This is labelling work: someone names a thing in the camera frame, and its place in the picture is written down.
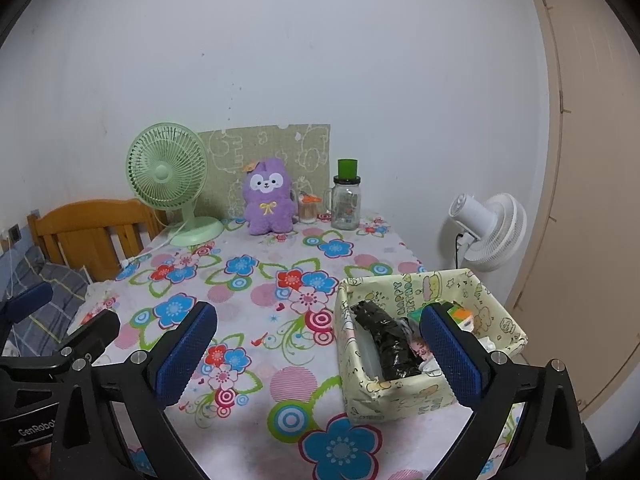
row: green fan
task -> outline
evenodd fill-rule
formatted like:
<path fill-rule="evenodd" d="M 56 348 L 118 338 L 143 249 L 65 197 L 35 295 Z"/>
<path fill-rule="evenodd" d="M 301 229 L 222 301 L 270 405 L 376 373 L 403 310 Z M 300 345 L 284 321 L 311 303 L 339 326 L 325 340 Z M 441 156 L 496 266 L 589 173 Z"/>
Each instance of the green fan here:
<path fill-rule="evenodd" d="M 224 230 L 220 220 L 193 213 L 206 179 L 204 144 L 180 124 L 150 126 L 127 153 L 127 180 L 133 193 L 154 209 L 182 210 L 184 224 L 169 233 L 171 244 L 177 247 L 199 245 Z"/>

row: tablecloth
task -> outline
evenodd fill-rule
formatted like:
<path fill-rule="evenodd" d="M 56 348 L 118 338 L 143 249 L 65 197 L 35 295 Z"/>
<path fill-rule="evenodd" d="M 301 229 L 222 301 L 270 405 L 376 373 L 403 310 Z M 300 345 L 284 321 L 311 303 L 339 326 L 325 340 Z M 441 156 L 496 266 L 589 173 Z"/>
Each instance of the tablecloth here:
<path fill-rule="evenodd" d="M 454 404 L 393 422 L 348 421 L 331 330 L 338 281 L 424 269 L 380 216 L 353 232 L 324 220 L 258 237 L 232 220 L 217 239 L 186 249 L 161 235 L 88 298 L 70 329 L 114 310 L 120 335 L 94 364 L 122 362 L 152 348 L 196 301 L 216 307 L 215 338 L 165 410 L 212 480 L 424 479 L 469 418 Z M 512 410 L 480 478 L 494 475 L 520 412 Z M 118 417 L 136 465 L 151 472 L 126 410 Z"/>

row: wooden chair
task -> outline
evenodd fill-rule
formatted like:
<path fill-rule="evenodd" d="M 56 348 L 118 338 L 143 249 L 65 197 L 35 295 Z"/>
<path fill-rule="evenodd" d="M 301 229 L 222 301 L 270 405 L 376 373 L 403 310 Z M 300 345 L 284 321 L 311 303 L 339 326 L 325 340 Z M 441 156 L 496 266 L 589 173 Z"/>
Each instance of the wooden chair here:
<path fill-rule="evenodd" d="M 158 211 L 158 218 L 166 224 L 164 212 Z M 42 218 L 29 215 L 27 220 L 33 242 L 50 261 L 65 265 L 66 257 L 70 267 L 85 266 L 96 281 L 112 280 L 120 272 L 108 228 L 113 228 L 118 235 L 127 258 L 143 249 L 139 224 L 146 227 L 151 239 L 162 230 L 154 210 L 136 199 L 75 202 Z"/>

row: plaid pillow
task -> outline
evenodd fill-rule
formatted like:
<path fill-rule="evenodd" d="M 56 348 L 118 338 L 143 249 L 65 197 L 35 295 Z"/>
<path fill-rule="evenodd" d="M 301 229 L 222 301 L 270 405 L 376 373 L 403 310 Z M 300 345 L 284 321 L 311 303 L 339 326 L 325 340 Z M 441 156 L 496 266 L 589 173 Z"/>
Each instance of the plaid pillow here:
<path fill-rule="evenodd" d="M 44 281 L 53 288 L 51 301 L 14 324 L 8 341 L 21 356 L 52 355 L 66 336 L 78 308 L 84 303 L 87 282 L 79 272 L 44 259 L 39 247 L 29 248 L 14 274 L 14 296 Z"/>

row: plush toy face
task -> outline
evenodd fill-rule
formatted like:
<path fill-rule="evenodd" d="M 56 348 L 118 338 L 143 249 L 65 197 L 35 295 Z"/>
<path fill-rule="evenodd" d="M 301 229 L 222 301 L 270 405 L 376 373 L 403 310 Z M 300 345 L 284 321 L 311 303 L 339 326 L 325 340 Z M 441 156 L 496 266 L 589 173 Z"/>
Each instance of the plush toy face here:
<path fill-rule="evenodd" d="M 242 195 L 247 203 L 264 202 L 274 198 L 288 198 L 291 177 L 279 158 L 268 158 L 259 162 L 247 174 L 242 186 Z"/>

